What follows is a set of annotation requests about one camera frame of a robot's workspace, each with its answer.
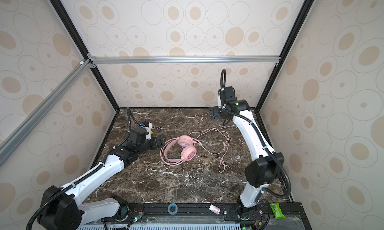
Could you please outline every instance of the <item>ear cushion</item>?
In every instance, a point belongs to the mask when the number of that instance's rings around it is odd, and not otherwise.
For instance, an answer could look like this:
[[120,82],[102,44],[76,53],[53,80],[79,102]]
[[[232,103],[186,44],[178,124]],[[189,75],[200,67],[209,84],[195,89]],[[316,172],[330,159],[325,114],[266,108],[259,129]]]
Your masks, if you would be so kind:
[[190,136],[182,135],[178,138],[177,143],[182,147],[186,147],[192,145],[194,141]]
[[192,158],[195,157],[196,152],[197,152],[196,148],[193,145],[187,146],[186,148],[183,149],[183,151],[180,154],[181,160],[183,160],[183,162],[192,160]]

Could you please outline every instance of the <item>blue tape roll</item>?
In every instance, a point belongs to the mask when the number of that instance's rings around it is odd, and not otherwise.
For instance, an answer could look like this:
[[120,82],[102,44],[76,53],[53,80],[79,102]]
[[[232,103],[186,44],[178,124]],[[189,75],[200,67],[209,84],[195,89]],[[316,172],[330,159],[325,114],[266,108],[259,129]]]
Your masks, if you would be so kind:
[[[172,207],[175,207],[175,210],[173,212],[170,210]],[[175,215],[177,213],[177,205],[176,204],[170,204],[168,206],[168,212],[170,215]]]

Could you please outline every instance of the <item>wall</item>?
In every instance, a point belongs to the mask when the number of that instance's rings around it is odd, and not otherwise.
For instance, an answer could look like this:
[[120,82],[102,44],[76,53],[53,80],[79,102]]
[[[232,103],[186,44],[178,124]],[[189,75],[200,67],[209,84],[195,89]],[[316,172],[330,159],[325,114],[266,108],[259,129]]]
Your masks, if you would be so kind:
[[238,99],[255,107],[274,63],[99,64],[120,107],[217,106],[220,73]]
[[94,56],[279,55],[304,0],[63,0]]
[[84,174],[113,116],[87,70],[0,167],[0,229],[25,228],[48,187]]
[[317,229],[382,229],[383,0],[316,0],[262,118]]
[[46,0],[0,0],[0,143],[78,65]]

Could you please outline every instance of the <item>marble tabletop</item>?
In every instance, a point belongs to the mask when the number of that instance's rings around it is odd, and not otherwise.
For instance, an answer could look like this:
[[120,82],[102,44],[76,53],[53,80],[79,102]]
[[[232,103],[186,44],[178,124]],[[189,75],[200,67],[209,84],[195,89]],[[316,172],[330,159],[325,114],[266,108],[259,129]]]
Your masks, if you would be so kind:
[[[230,203],[242,193],[246,179],[245,167],[251,157],[241,132],[231,121],[223,127],[222,120],[209,120],[208,109],[131,109],[138,122],[152,123],[153,136],[165,135],[168,139],[188,135],[208,128],[225,130],[230,135],[230,145],[224,157],[227,168],[218,171],[219,162],[213,158],[195,157],[178,166],[168,166],[160,158],[160,150],[139,154],[138,160],[115,174],[97,188],[86,202],[103,200],[118,195],[129,203]],[[127,134],[127,112],[121,110],[99,159],[118,144]],[[223,149],[224,137],[210,132],[199,138],[205,148],[213,153]],[[182,148],[174,146],[170,158],[180,157]],[[208,156],[201,147],[197,154]],[[281,194],[281,184],[276,179],[270,188]],[[284,202],[265,193],[262,198],[270,202]]]

